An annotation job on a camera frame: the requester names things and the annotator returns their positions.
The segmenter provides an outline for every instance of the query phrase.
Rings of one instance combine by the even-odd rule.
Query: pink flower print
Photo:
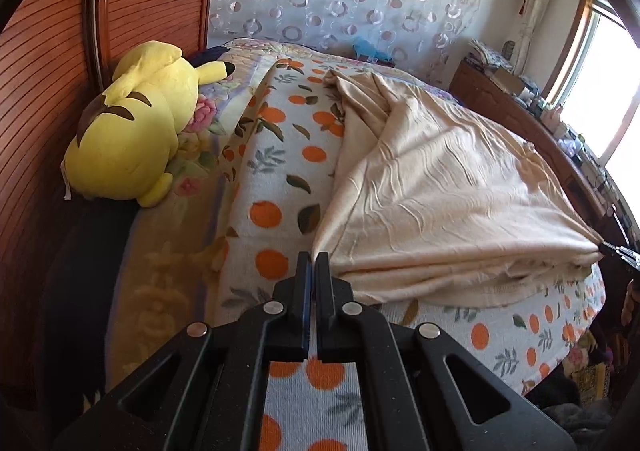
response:
[[[193,112],[193,117],[185,127],[185,132],[200,132],[204,130],[209,124],[213,116],[218,109],[213,101],[207,99],[204,95],[198,94],[198,102],[196,103],[196,109]]]
[[[200,192],[201,180],[199,178],[192,178],[190,176],[182,179],[182,182],[175,189],[175,194],[178,196],[193,196]]]

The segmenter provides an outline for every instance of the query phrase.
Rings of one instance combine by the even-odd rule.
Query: silver rivet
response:
[[[342,311],[349,316],[357,316],[362,313],[362,305],[355,303],[355,301],[350,301],[342,305]]]
[[[425,339],[435,339],[440,335],[440,328],[433,323],[423,323],[420,325],[420,328],[418,328],[418,332]]]
[[[269,303],[265,303],[262,309],[271,315],[279,314],[284,310],[282,303],[280,301],[270,301]]]
[[[202,337],[207,333],[207,326],[204,323],[191,323],[187,326],[187,333],[191,337]]]

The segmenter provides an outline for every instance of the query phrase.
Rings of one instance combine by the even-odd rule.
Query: beige cloth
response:
[[[600,236],[529,142],[423,88],[331,72],[344,141],[314,241],[358,301],[488,307],[584,279]]]

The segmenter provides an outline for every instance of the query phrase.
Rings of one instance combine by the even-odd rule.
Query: wooden cabinet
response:
[[[449,92],[470,110],[531,142],[558,177],[578,214],[591,227],[597,227],[604,216],[604,206],[584,175],[560,150],[556,139],[539,120],[502,92],[484,73],[465,61],[460,63]]]

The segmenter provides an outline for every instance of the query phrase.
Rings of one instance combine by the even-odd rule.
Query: pikachu plush toy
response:
[[[178,47],[159,41],[134,47],[84,109],[61,166],[66,183],[86,198],[158,204],[171,189],[165,168],[195,110],[198,85],[234,70],[225,61],[194,68]]]

